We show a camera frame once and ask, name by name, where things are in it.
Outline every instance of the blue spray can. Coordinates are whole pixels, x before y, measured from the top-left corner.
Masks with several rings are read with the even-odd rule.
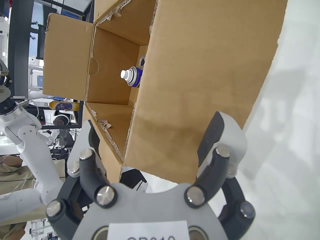
[[[138,67],[131,67],[130,69],[121,71],[120,77],[124,79],[131,87],[139,87],[142,76],[142,71]]]

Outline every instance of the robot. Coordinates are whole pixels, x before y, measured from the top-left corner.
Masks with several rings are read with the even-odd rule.
[[[69,176],[62,183],[47,137],[38,133],[40,122],[10,98],[8,85],[12,80],[3,62],[1,66],[0,126],[16,144],[38,184],[0,196],[0,221],[45,204],[48,221],[62,240],[105,240],[112,225],[119,223],[186,221],[190,240],[238,240],[250,228],[255,209],[245,200],[235,178],[247,140],[229,115],[216,112],[211,119],[197,151],[199,171],[193,184],[179,184],[162,193],[144,193],[125,184],[110,184],[99,156],[99,138],[90,120],[82,125],[67,161]],[[217,217],[208,201],[220,188],[226,205]],[[88,205],[84,215],[82,208]],[[179,235],[167,238],[182,239]],[[165,238],[158,235],[151,239]]]

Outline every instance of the spray can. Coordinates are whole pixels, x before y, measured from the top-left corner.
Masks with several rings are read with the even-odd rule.
[[[79,103],[78,102],[52,101],[51,103],[49,103],[49,107],[52,110],[78,111],[79,110]]]
[[[142,70],[138,67],[131,67],[130,69],[121,71],[120,77],[124,79],[131,87],[139,87],[142,76]]]

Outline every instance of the white label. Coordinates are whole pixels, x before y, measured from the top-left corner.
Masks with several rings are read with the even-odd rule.
[[[189,240],[187,221],[110,223],[107,240]]]

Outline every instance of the open cardboard box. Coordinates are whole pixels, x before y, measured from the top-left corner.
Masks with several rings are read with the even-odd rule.
[[[51,14],[43,92],[85,100],[108,179],[122,166],[192,183],[215,111],[243,127],[287,0],[95,0],[95,24]],[[140,88],[120,78],[146,55]],[[105,128],[107,120],[112,126]]]

